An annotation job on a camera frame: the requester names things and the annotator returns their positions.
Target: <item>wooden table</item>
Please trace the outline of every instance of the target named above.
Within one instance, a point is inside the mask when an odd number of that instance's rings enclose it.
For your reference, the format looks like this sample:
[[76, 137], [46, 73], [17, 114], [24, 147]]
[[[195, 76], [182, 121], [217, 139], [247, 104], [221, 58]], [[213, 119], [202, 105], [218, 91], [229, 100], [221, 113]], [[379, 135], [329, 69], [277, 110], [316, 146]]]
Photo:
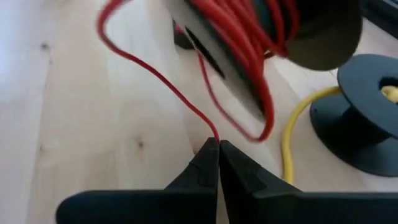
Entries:
[[[57, 205], [82, 190], [161, 189], [211, 136], [160, 81], [98, 40], [95, 19], [103, 3], [0, 2], [0, 223], [53, 223]], [[171, 27], [161, 1], [137, 0], [111, 19], [108, 33], [176, 84], [223, 139], [280, 176], [279, 139], [289, 113], [313, 90], [336, 85], [336, 71], [266, 61], [276, 124], [268, 141], [251, 144], [216, 110], [197, 56], [174, 46]], [[365, 21], [358, 53], [398, 57], [398, 41]], [[223, 106], [259, 133], [262, 124], [214, 71], [210, 75]], [[316, 137], [308, 113], [295, 128], [292, 153], [295, 186], [304, 191], [398, 190], [398, 179], [368, 175], [337, 159]], [[227, 223], [221, 191], [218, 211], [218, 222]]]

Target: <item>yellow cable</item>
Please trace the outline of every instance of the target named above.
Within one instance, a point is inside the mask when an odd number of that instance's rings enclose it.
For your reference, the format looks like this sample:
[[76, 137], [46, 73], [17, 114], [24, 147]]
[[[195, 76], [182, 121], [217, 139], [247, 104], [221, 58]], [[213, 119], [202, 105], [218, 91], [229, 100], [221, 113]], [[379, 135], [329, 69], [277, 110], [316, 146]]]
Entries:
[[315, 91], [311, 93], [311, 95], [307, 96], [303, 101], [301, 101], [293, 110], [293, 112], [290, 114], [290, 117], [287, 120], [287, 124], [285, 126], [282, 135], [282, 142], [281, 142], [282, 158], [284, 163], [284, 179], [288, 184], [293, 184], [293, 179], [294, 179], [293, 161], [290, 152], [290, 139], [292, 137], [292, 131], [297, 121], [297, 118], [300, 116], [303, 110], [315, 100], [338, 93], [340, 93], [340, 88], [338, 86], [326, 88], [320, 91]]

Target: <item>wooden surface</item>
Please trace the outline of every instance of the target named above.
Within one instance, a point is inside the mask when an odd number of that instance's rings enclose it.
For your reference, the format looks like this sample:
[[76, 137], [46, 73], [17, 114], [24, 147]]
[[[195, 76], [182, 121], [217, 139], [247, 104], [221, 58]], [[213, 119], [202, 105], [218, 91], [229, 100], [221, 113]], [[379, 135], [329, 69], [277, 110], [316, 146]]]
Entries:
[[[0, 1], [2, 224], [54, 223], [60, 201], [82, 190], [161, 189], [211, 136], [161, 82], [98, 40], [94, 24], [102, 3]], [[280, 176], [279, 139], [289, 113], [313, 90], [336, 85], [336, 71], [267, 61], [276, 124], [268, 141], [251, 144], [215, 109], [197, 56], [174, 46], [171, 26], [159, 0], [137, 0], [111, 19], [108, 33], [176, 84], [223, 139]], [[398, 57], [398, 41], [365, 21], [358, 53]], [[258, 133], [261, 124], [210, 73], [223, 106]], [[304, 191], [398, 190], [398, 179], [365, 174], [337, 159], [317, 139], [308, 113], [295, 128], [292, 153], [295, 186]], [[222, 194], [220, 200], [218, 223], [227, 223]]]

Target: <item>spool of red wire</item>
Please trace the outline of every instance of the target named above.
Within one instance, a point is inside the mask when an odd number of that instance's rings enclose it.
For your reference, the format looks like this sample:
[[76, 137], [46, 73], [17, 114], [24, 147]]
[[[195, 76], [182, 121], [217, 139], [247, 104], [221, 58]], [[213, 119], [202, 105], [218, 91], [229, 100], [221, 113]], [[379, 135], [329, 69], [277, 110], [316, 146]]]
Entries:
[[[151, 67], [141, 59], [119, 49], [105, 34], [105, 24], [112, 13], [121, 6], [125, 0], [110, 0], [101, 11], [97, 31], [101, 40], [118, 55], [136, 62], [146, 70], [150, 71], [167, 85], [184, 104], [186, 104], [194, 113], [203, 119], [213, 131], [215, 138], [219, 141], [218, 132], [215, 125], [195, 106], [193, 106], [163, 75], [155, 68]], [[266, 4], [271, 12], [271, 18], [274, 22], [276, 43], [264, 32], [256, 17], [255, 8], [252, 2], [244, 0], [192, 0], [192, 4], [208, 19], [216, 29], [218, 35], [223, 39], [227, 46], [234, 53], [237, 61], [244, 67], [246, 75], [252, 80], [256, 92], [259, 95], [265, 111], [265, 125], [262, 133], [258, 136], [252, 136], [244, 130], [219, 104], [216, 99], [208, 76], [205, 70], [204, 62], [200, 54], [199, 63], [205, 79], [206, 87], [210, 93], [216, 107], [224, 117], [241, 133], [246, 139], [253, 142], [261, 142], [269, 136], [274, 125], [274, 107], [268, 84], [263, 77], [264, 59], [273, 55], [285, 57], [287, 51], [284, 47], [285, 41], [290, 40], [297, 33], [299, 28], [299, 12], [294, 0], [283, 0], [284, 7], [289, 12], [291, 19], [291, 28], [288, 35], [285, 34], [285, 25], [279, 0], [266, 0]]]

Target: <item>wire spool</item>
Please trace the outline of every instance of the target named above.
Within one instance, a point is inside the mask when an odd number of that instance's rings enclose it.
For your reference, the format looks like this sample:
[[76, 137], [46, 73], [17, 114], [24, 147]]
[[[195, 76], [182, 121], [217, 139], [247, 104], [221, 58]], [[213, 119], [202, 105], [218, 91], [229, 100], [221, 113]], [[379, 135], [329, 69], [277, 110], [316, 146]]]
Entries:
[[398, 59], [358, 55], [338, 70], [341, 94], [312, 103], [325, 146], [370, 174], [398, 177]]
[[[266, 2], [253, 0], [262, 29], [275, 41], [277, 34], [272, 10]], [[279, 1], [279, 4], [285, 33], [288, 34], [292, 27], [291, 20], [282, 2]], [[253, 88], [253, 81], [208, 19], [190, 1], [164, 0], [164, 3], [173, 19], [231, 92], [254, 117], [264, 121], [266, 111], [262, 109], [262, 101]], [[295, 3], [301, 20], [297, 35], [286, 44], [287, 58], [314, 70], [331, 70], [344, 64], [354, 54], [361, 35], [359, 1], [296, 0]]]

